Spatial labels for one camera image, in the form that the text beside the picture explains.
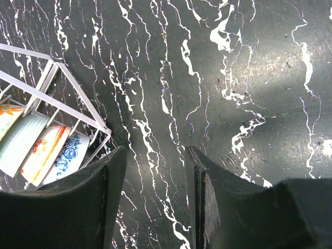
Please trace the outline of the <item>white wire dish rack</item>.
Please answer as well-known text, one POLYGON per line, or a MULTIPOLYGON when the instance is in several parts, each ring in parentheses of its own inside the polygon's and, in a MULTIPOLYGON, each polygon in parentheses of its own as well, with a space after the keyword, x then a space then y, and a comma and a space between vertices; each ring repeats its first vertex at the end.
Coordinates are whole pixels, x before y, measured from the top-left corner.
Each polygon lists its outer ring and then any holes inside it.
POLYGON ((100 143, 100 145, 96 148, 96 150, 90 155, 89 158, 87 158, 86 161, 80 166, 80 168, 85 168, 99 153, 99 151, 106 145, 106 143, 111 139, 112 131, 109 129, 102 119, 102 117, 99 115, 97 110, 94 108, 93 104, 87 97, 87 95, 84 93, 83 89, 79 85, 79 83, 76 81, 72 73, 69 71, 69 69, 65 66, 62 62, 56 62, 51 56, 32 51, 27 50, 7 44, 1 44, 1 50, 10 51, 12 53, 18 53, 23 54, 26 56, 32 56, 36 58, 42 58, 47 60, 47 64, 45 69, 41 73, 41 77, 38 80, 38 83, 35 87, 29 86, 28 84, 14 78, 13 76, 5 73, 4 71, 1 71, 1 80, 8 83, 8 86, 6 86, 5 89, 1 90, 1 102, 10 101, 10 96, 6 93, 12 88, 16 87, 18 89, 21 89, 24 92, 27 92, 31 95, 30 100, 28 101, 26 105, 26 109, 24 111, 24 116, 26 116, 31 111, 37 111, 40 103, 43 101, 45 103, 48 103, 49 105, 56 108, 55 113, 50 119, 50 122, 52 122, 57 115, 59 111, 62 111, 72 117, 75 117, 77 119, 77 122, 73 126, 72 132, 75 132, 77 130, 78 125, 82 122, 87 125, 90 125, 91 127, 96 129, 96 132, 93 136, 93 138, 90 140, 89 145, 93 145, 97 135, 99 133, 104 133, 106 135, 106 138, 100 143), (83 113, 71 108, 70 106, 54 99, 53 97, 46 94, 51 82, 55 78, 56 74, 60 71, 65 78, 69 81, 73 89, 76 91, 77 95, 80 97, 80 99, 85 104, 86 108, 88 109, 91 117, 88 117, 84 115, 83 113))

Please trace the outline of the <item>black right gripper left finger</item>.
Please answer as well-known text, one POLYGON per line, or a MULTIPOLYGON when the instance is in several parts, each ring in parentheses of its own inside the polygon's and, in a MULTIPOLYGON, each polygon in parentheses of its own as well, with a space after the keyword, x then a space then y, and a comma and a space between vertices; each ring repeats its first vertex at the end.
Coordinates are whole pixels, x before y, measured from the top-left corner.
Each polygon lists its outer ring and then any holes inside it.
POLYGON ((1 192, 1 248, 111 248, 126 169, 119 146, 35 190, 1 192))

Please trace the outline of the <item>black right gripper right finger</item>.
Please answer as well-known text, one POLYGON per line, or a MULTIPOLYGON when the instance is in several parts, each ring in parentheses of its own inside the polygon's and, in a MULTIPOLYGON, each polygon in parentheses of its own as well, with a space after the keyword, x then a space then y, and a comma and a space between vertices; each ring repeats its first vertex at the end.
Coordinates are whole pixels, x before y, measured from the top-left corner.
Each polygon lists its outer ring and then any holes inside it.
POLYGON ((265 188, 193 146, 185 171, 194 248, 331 248, 331 179, 265 188))

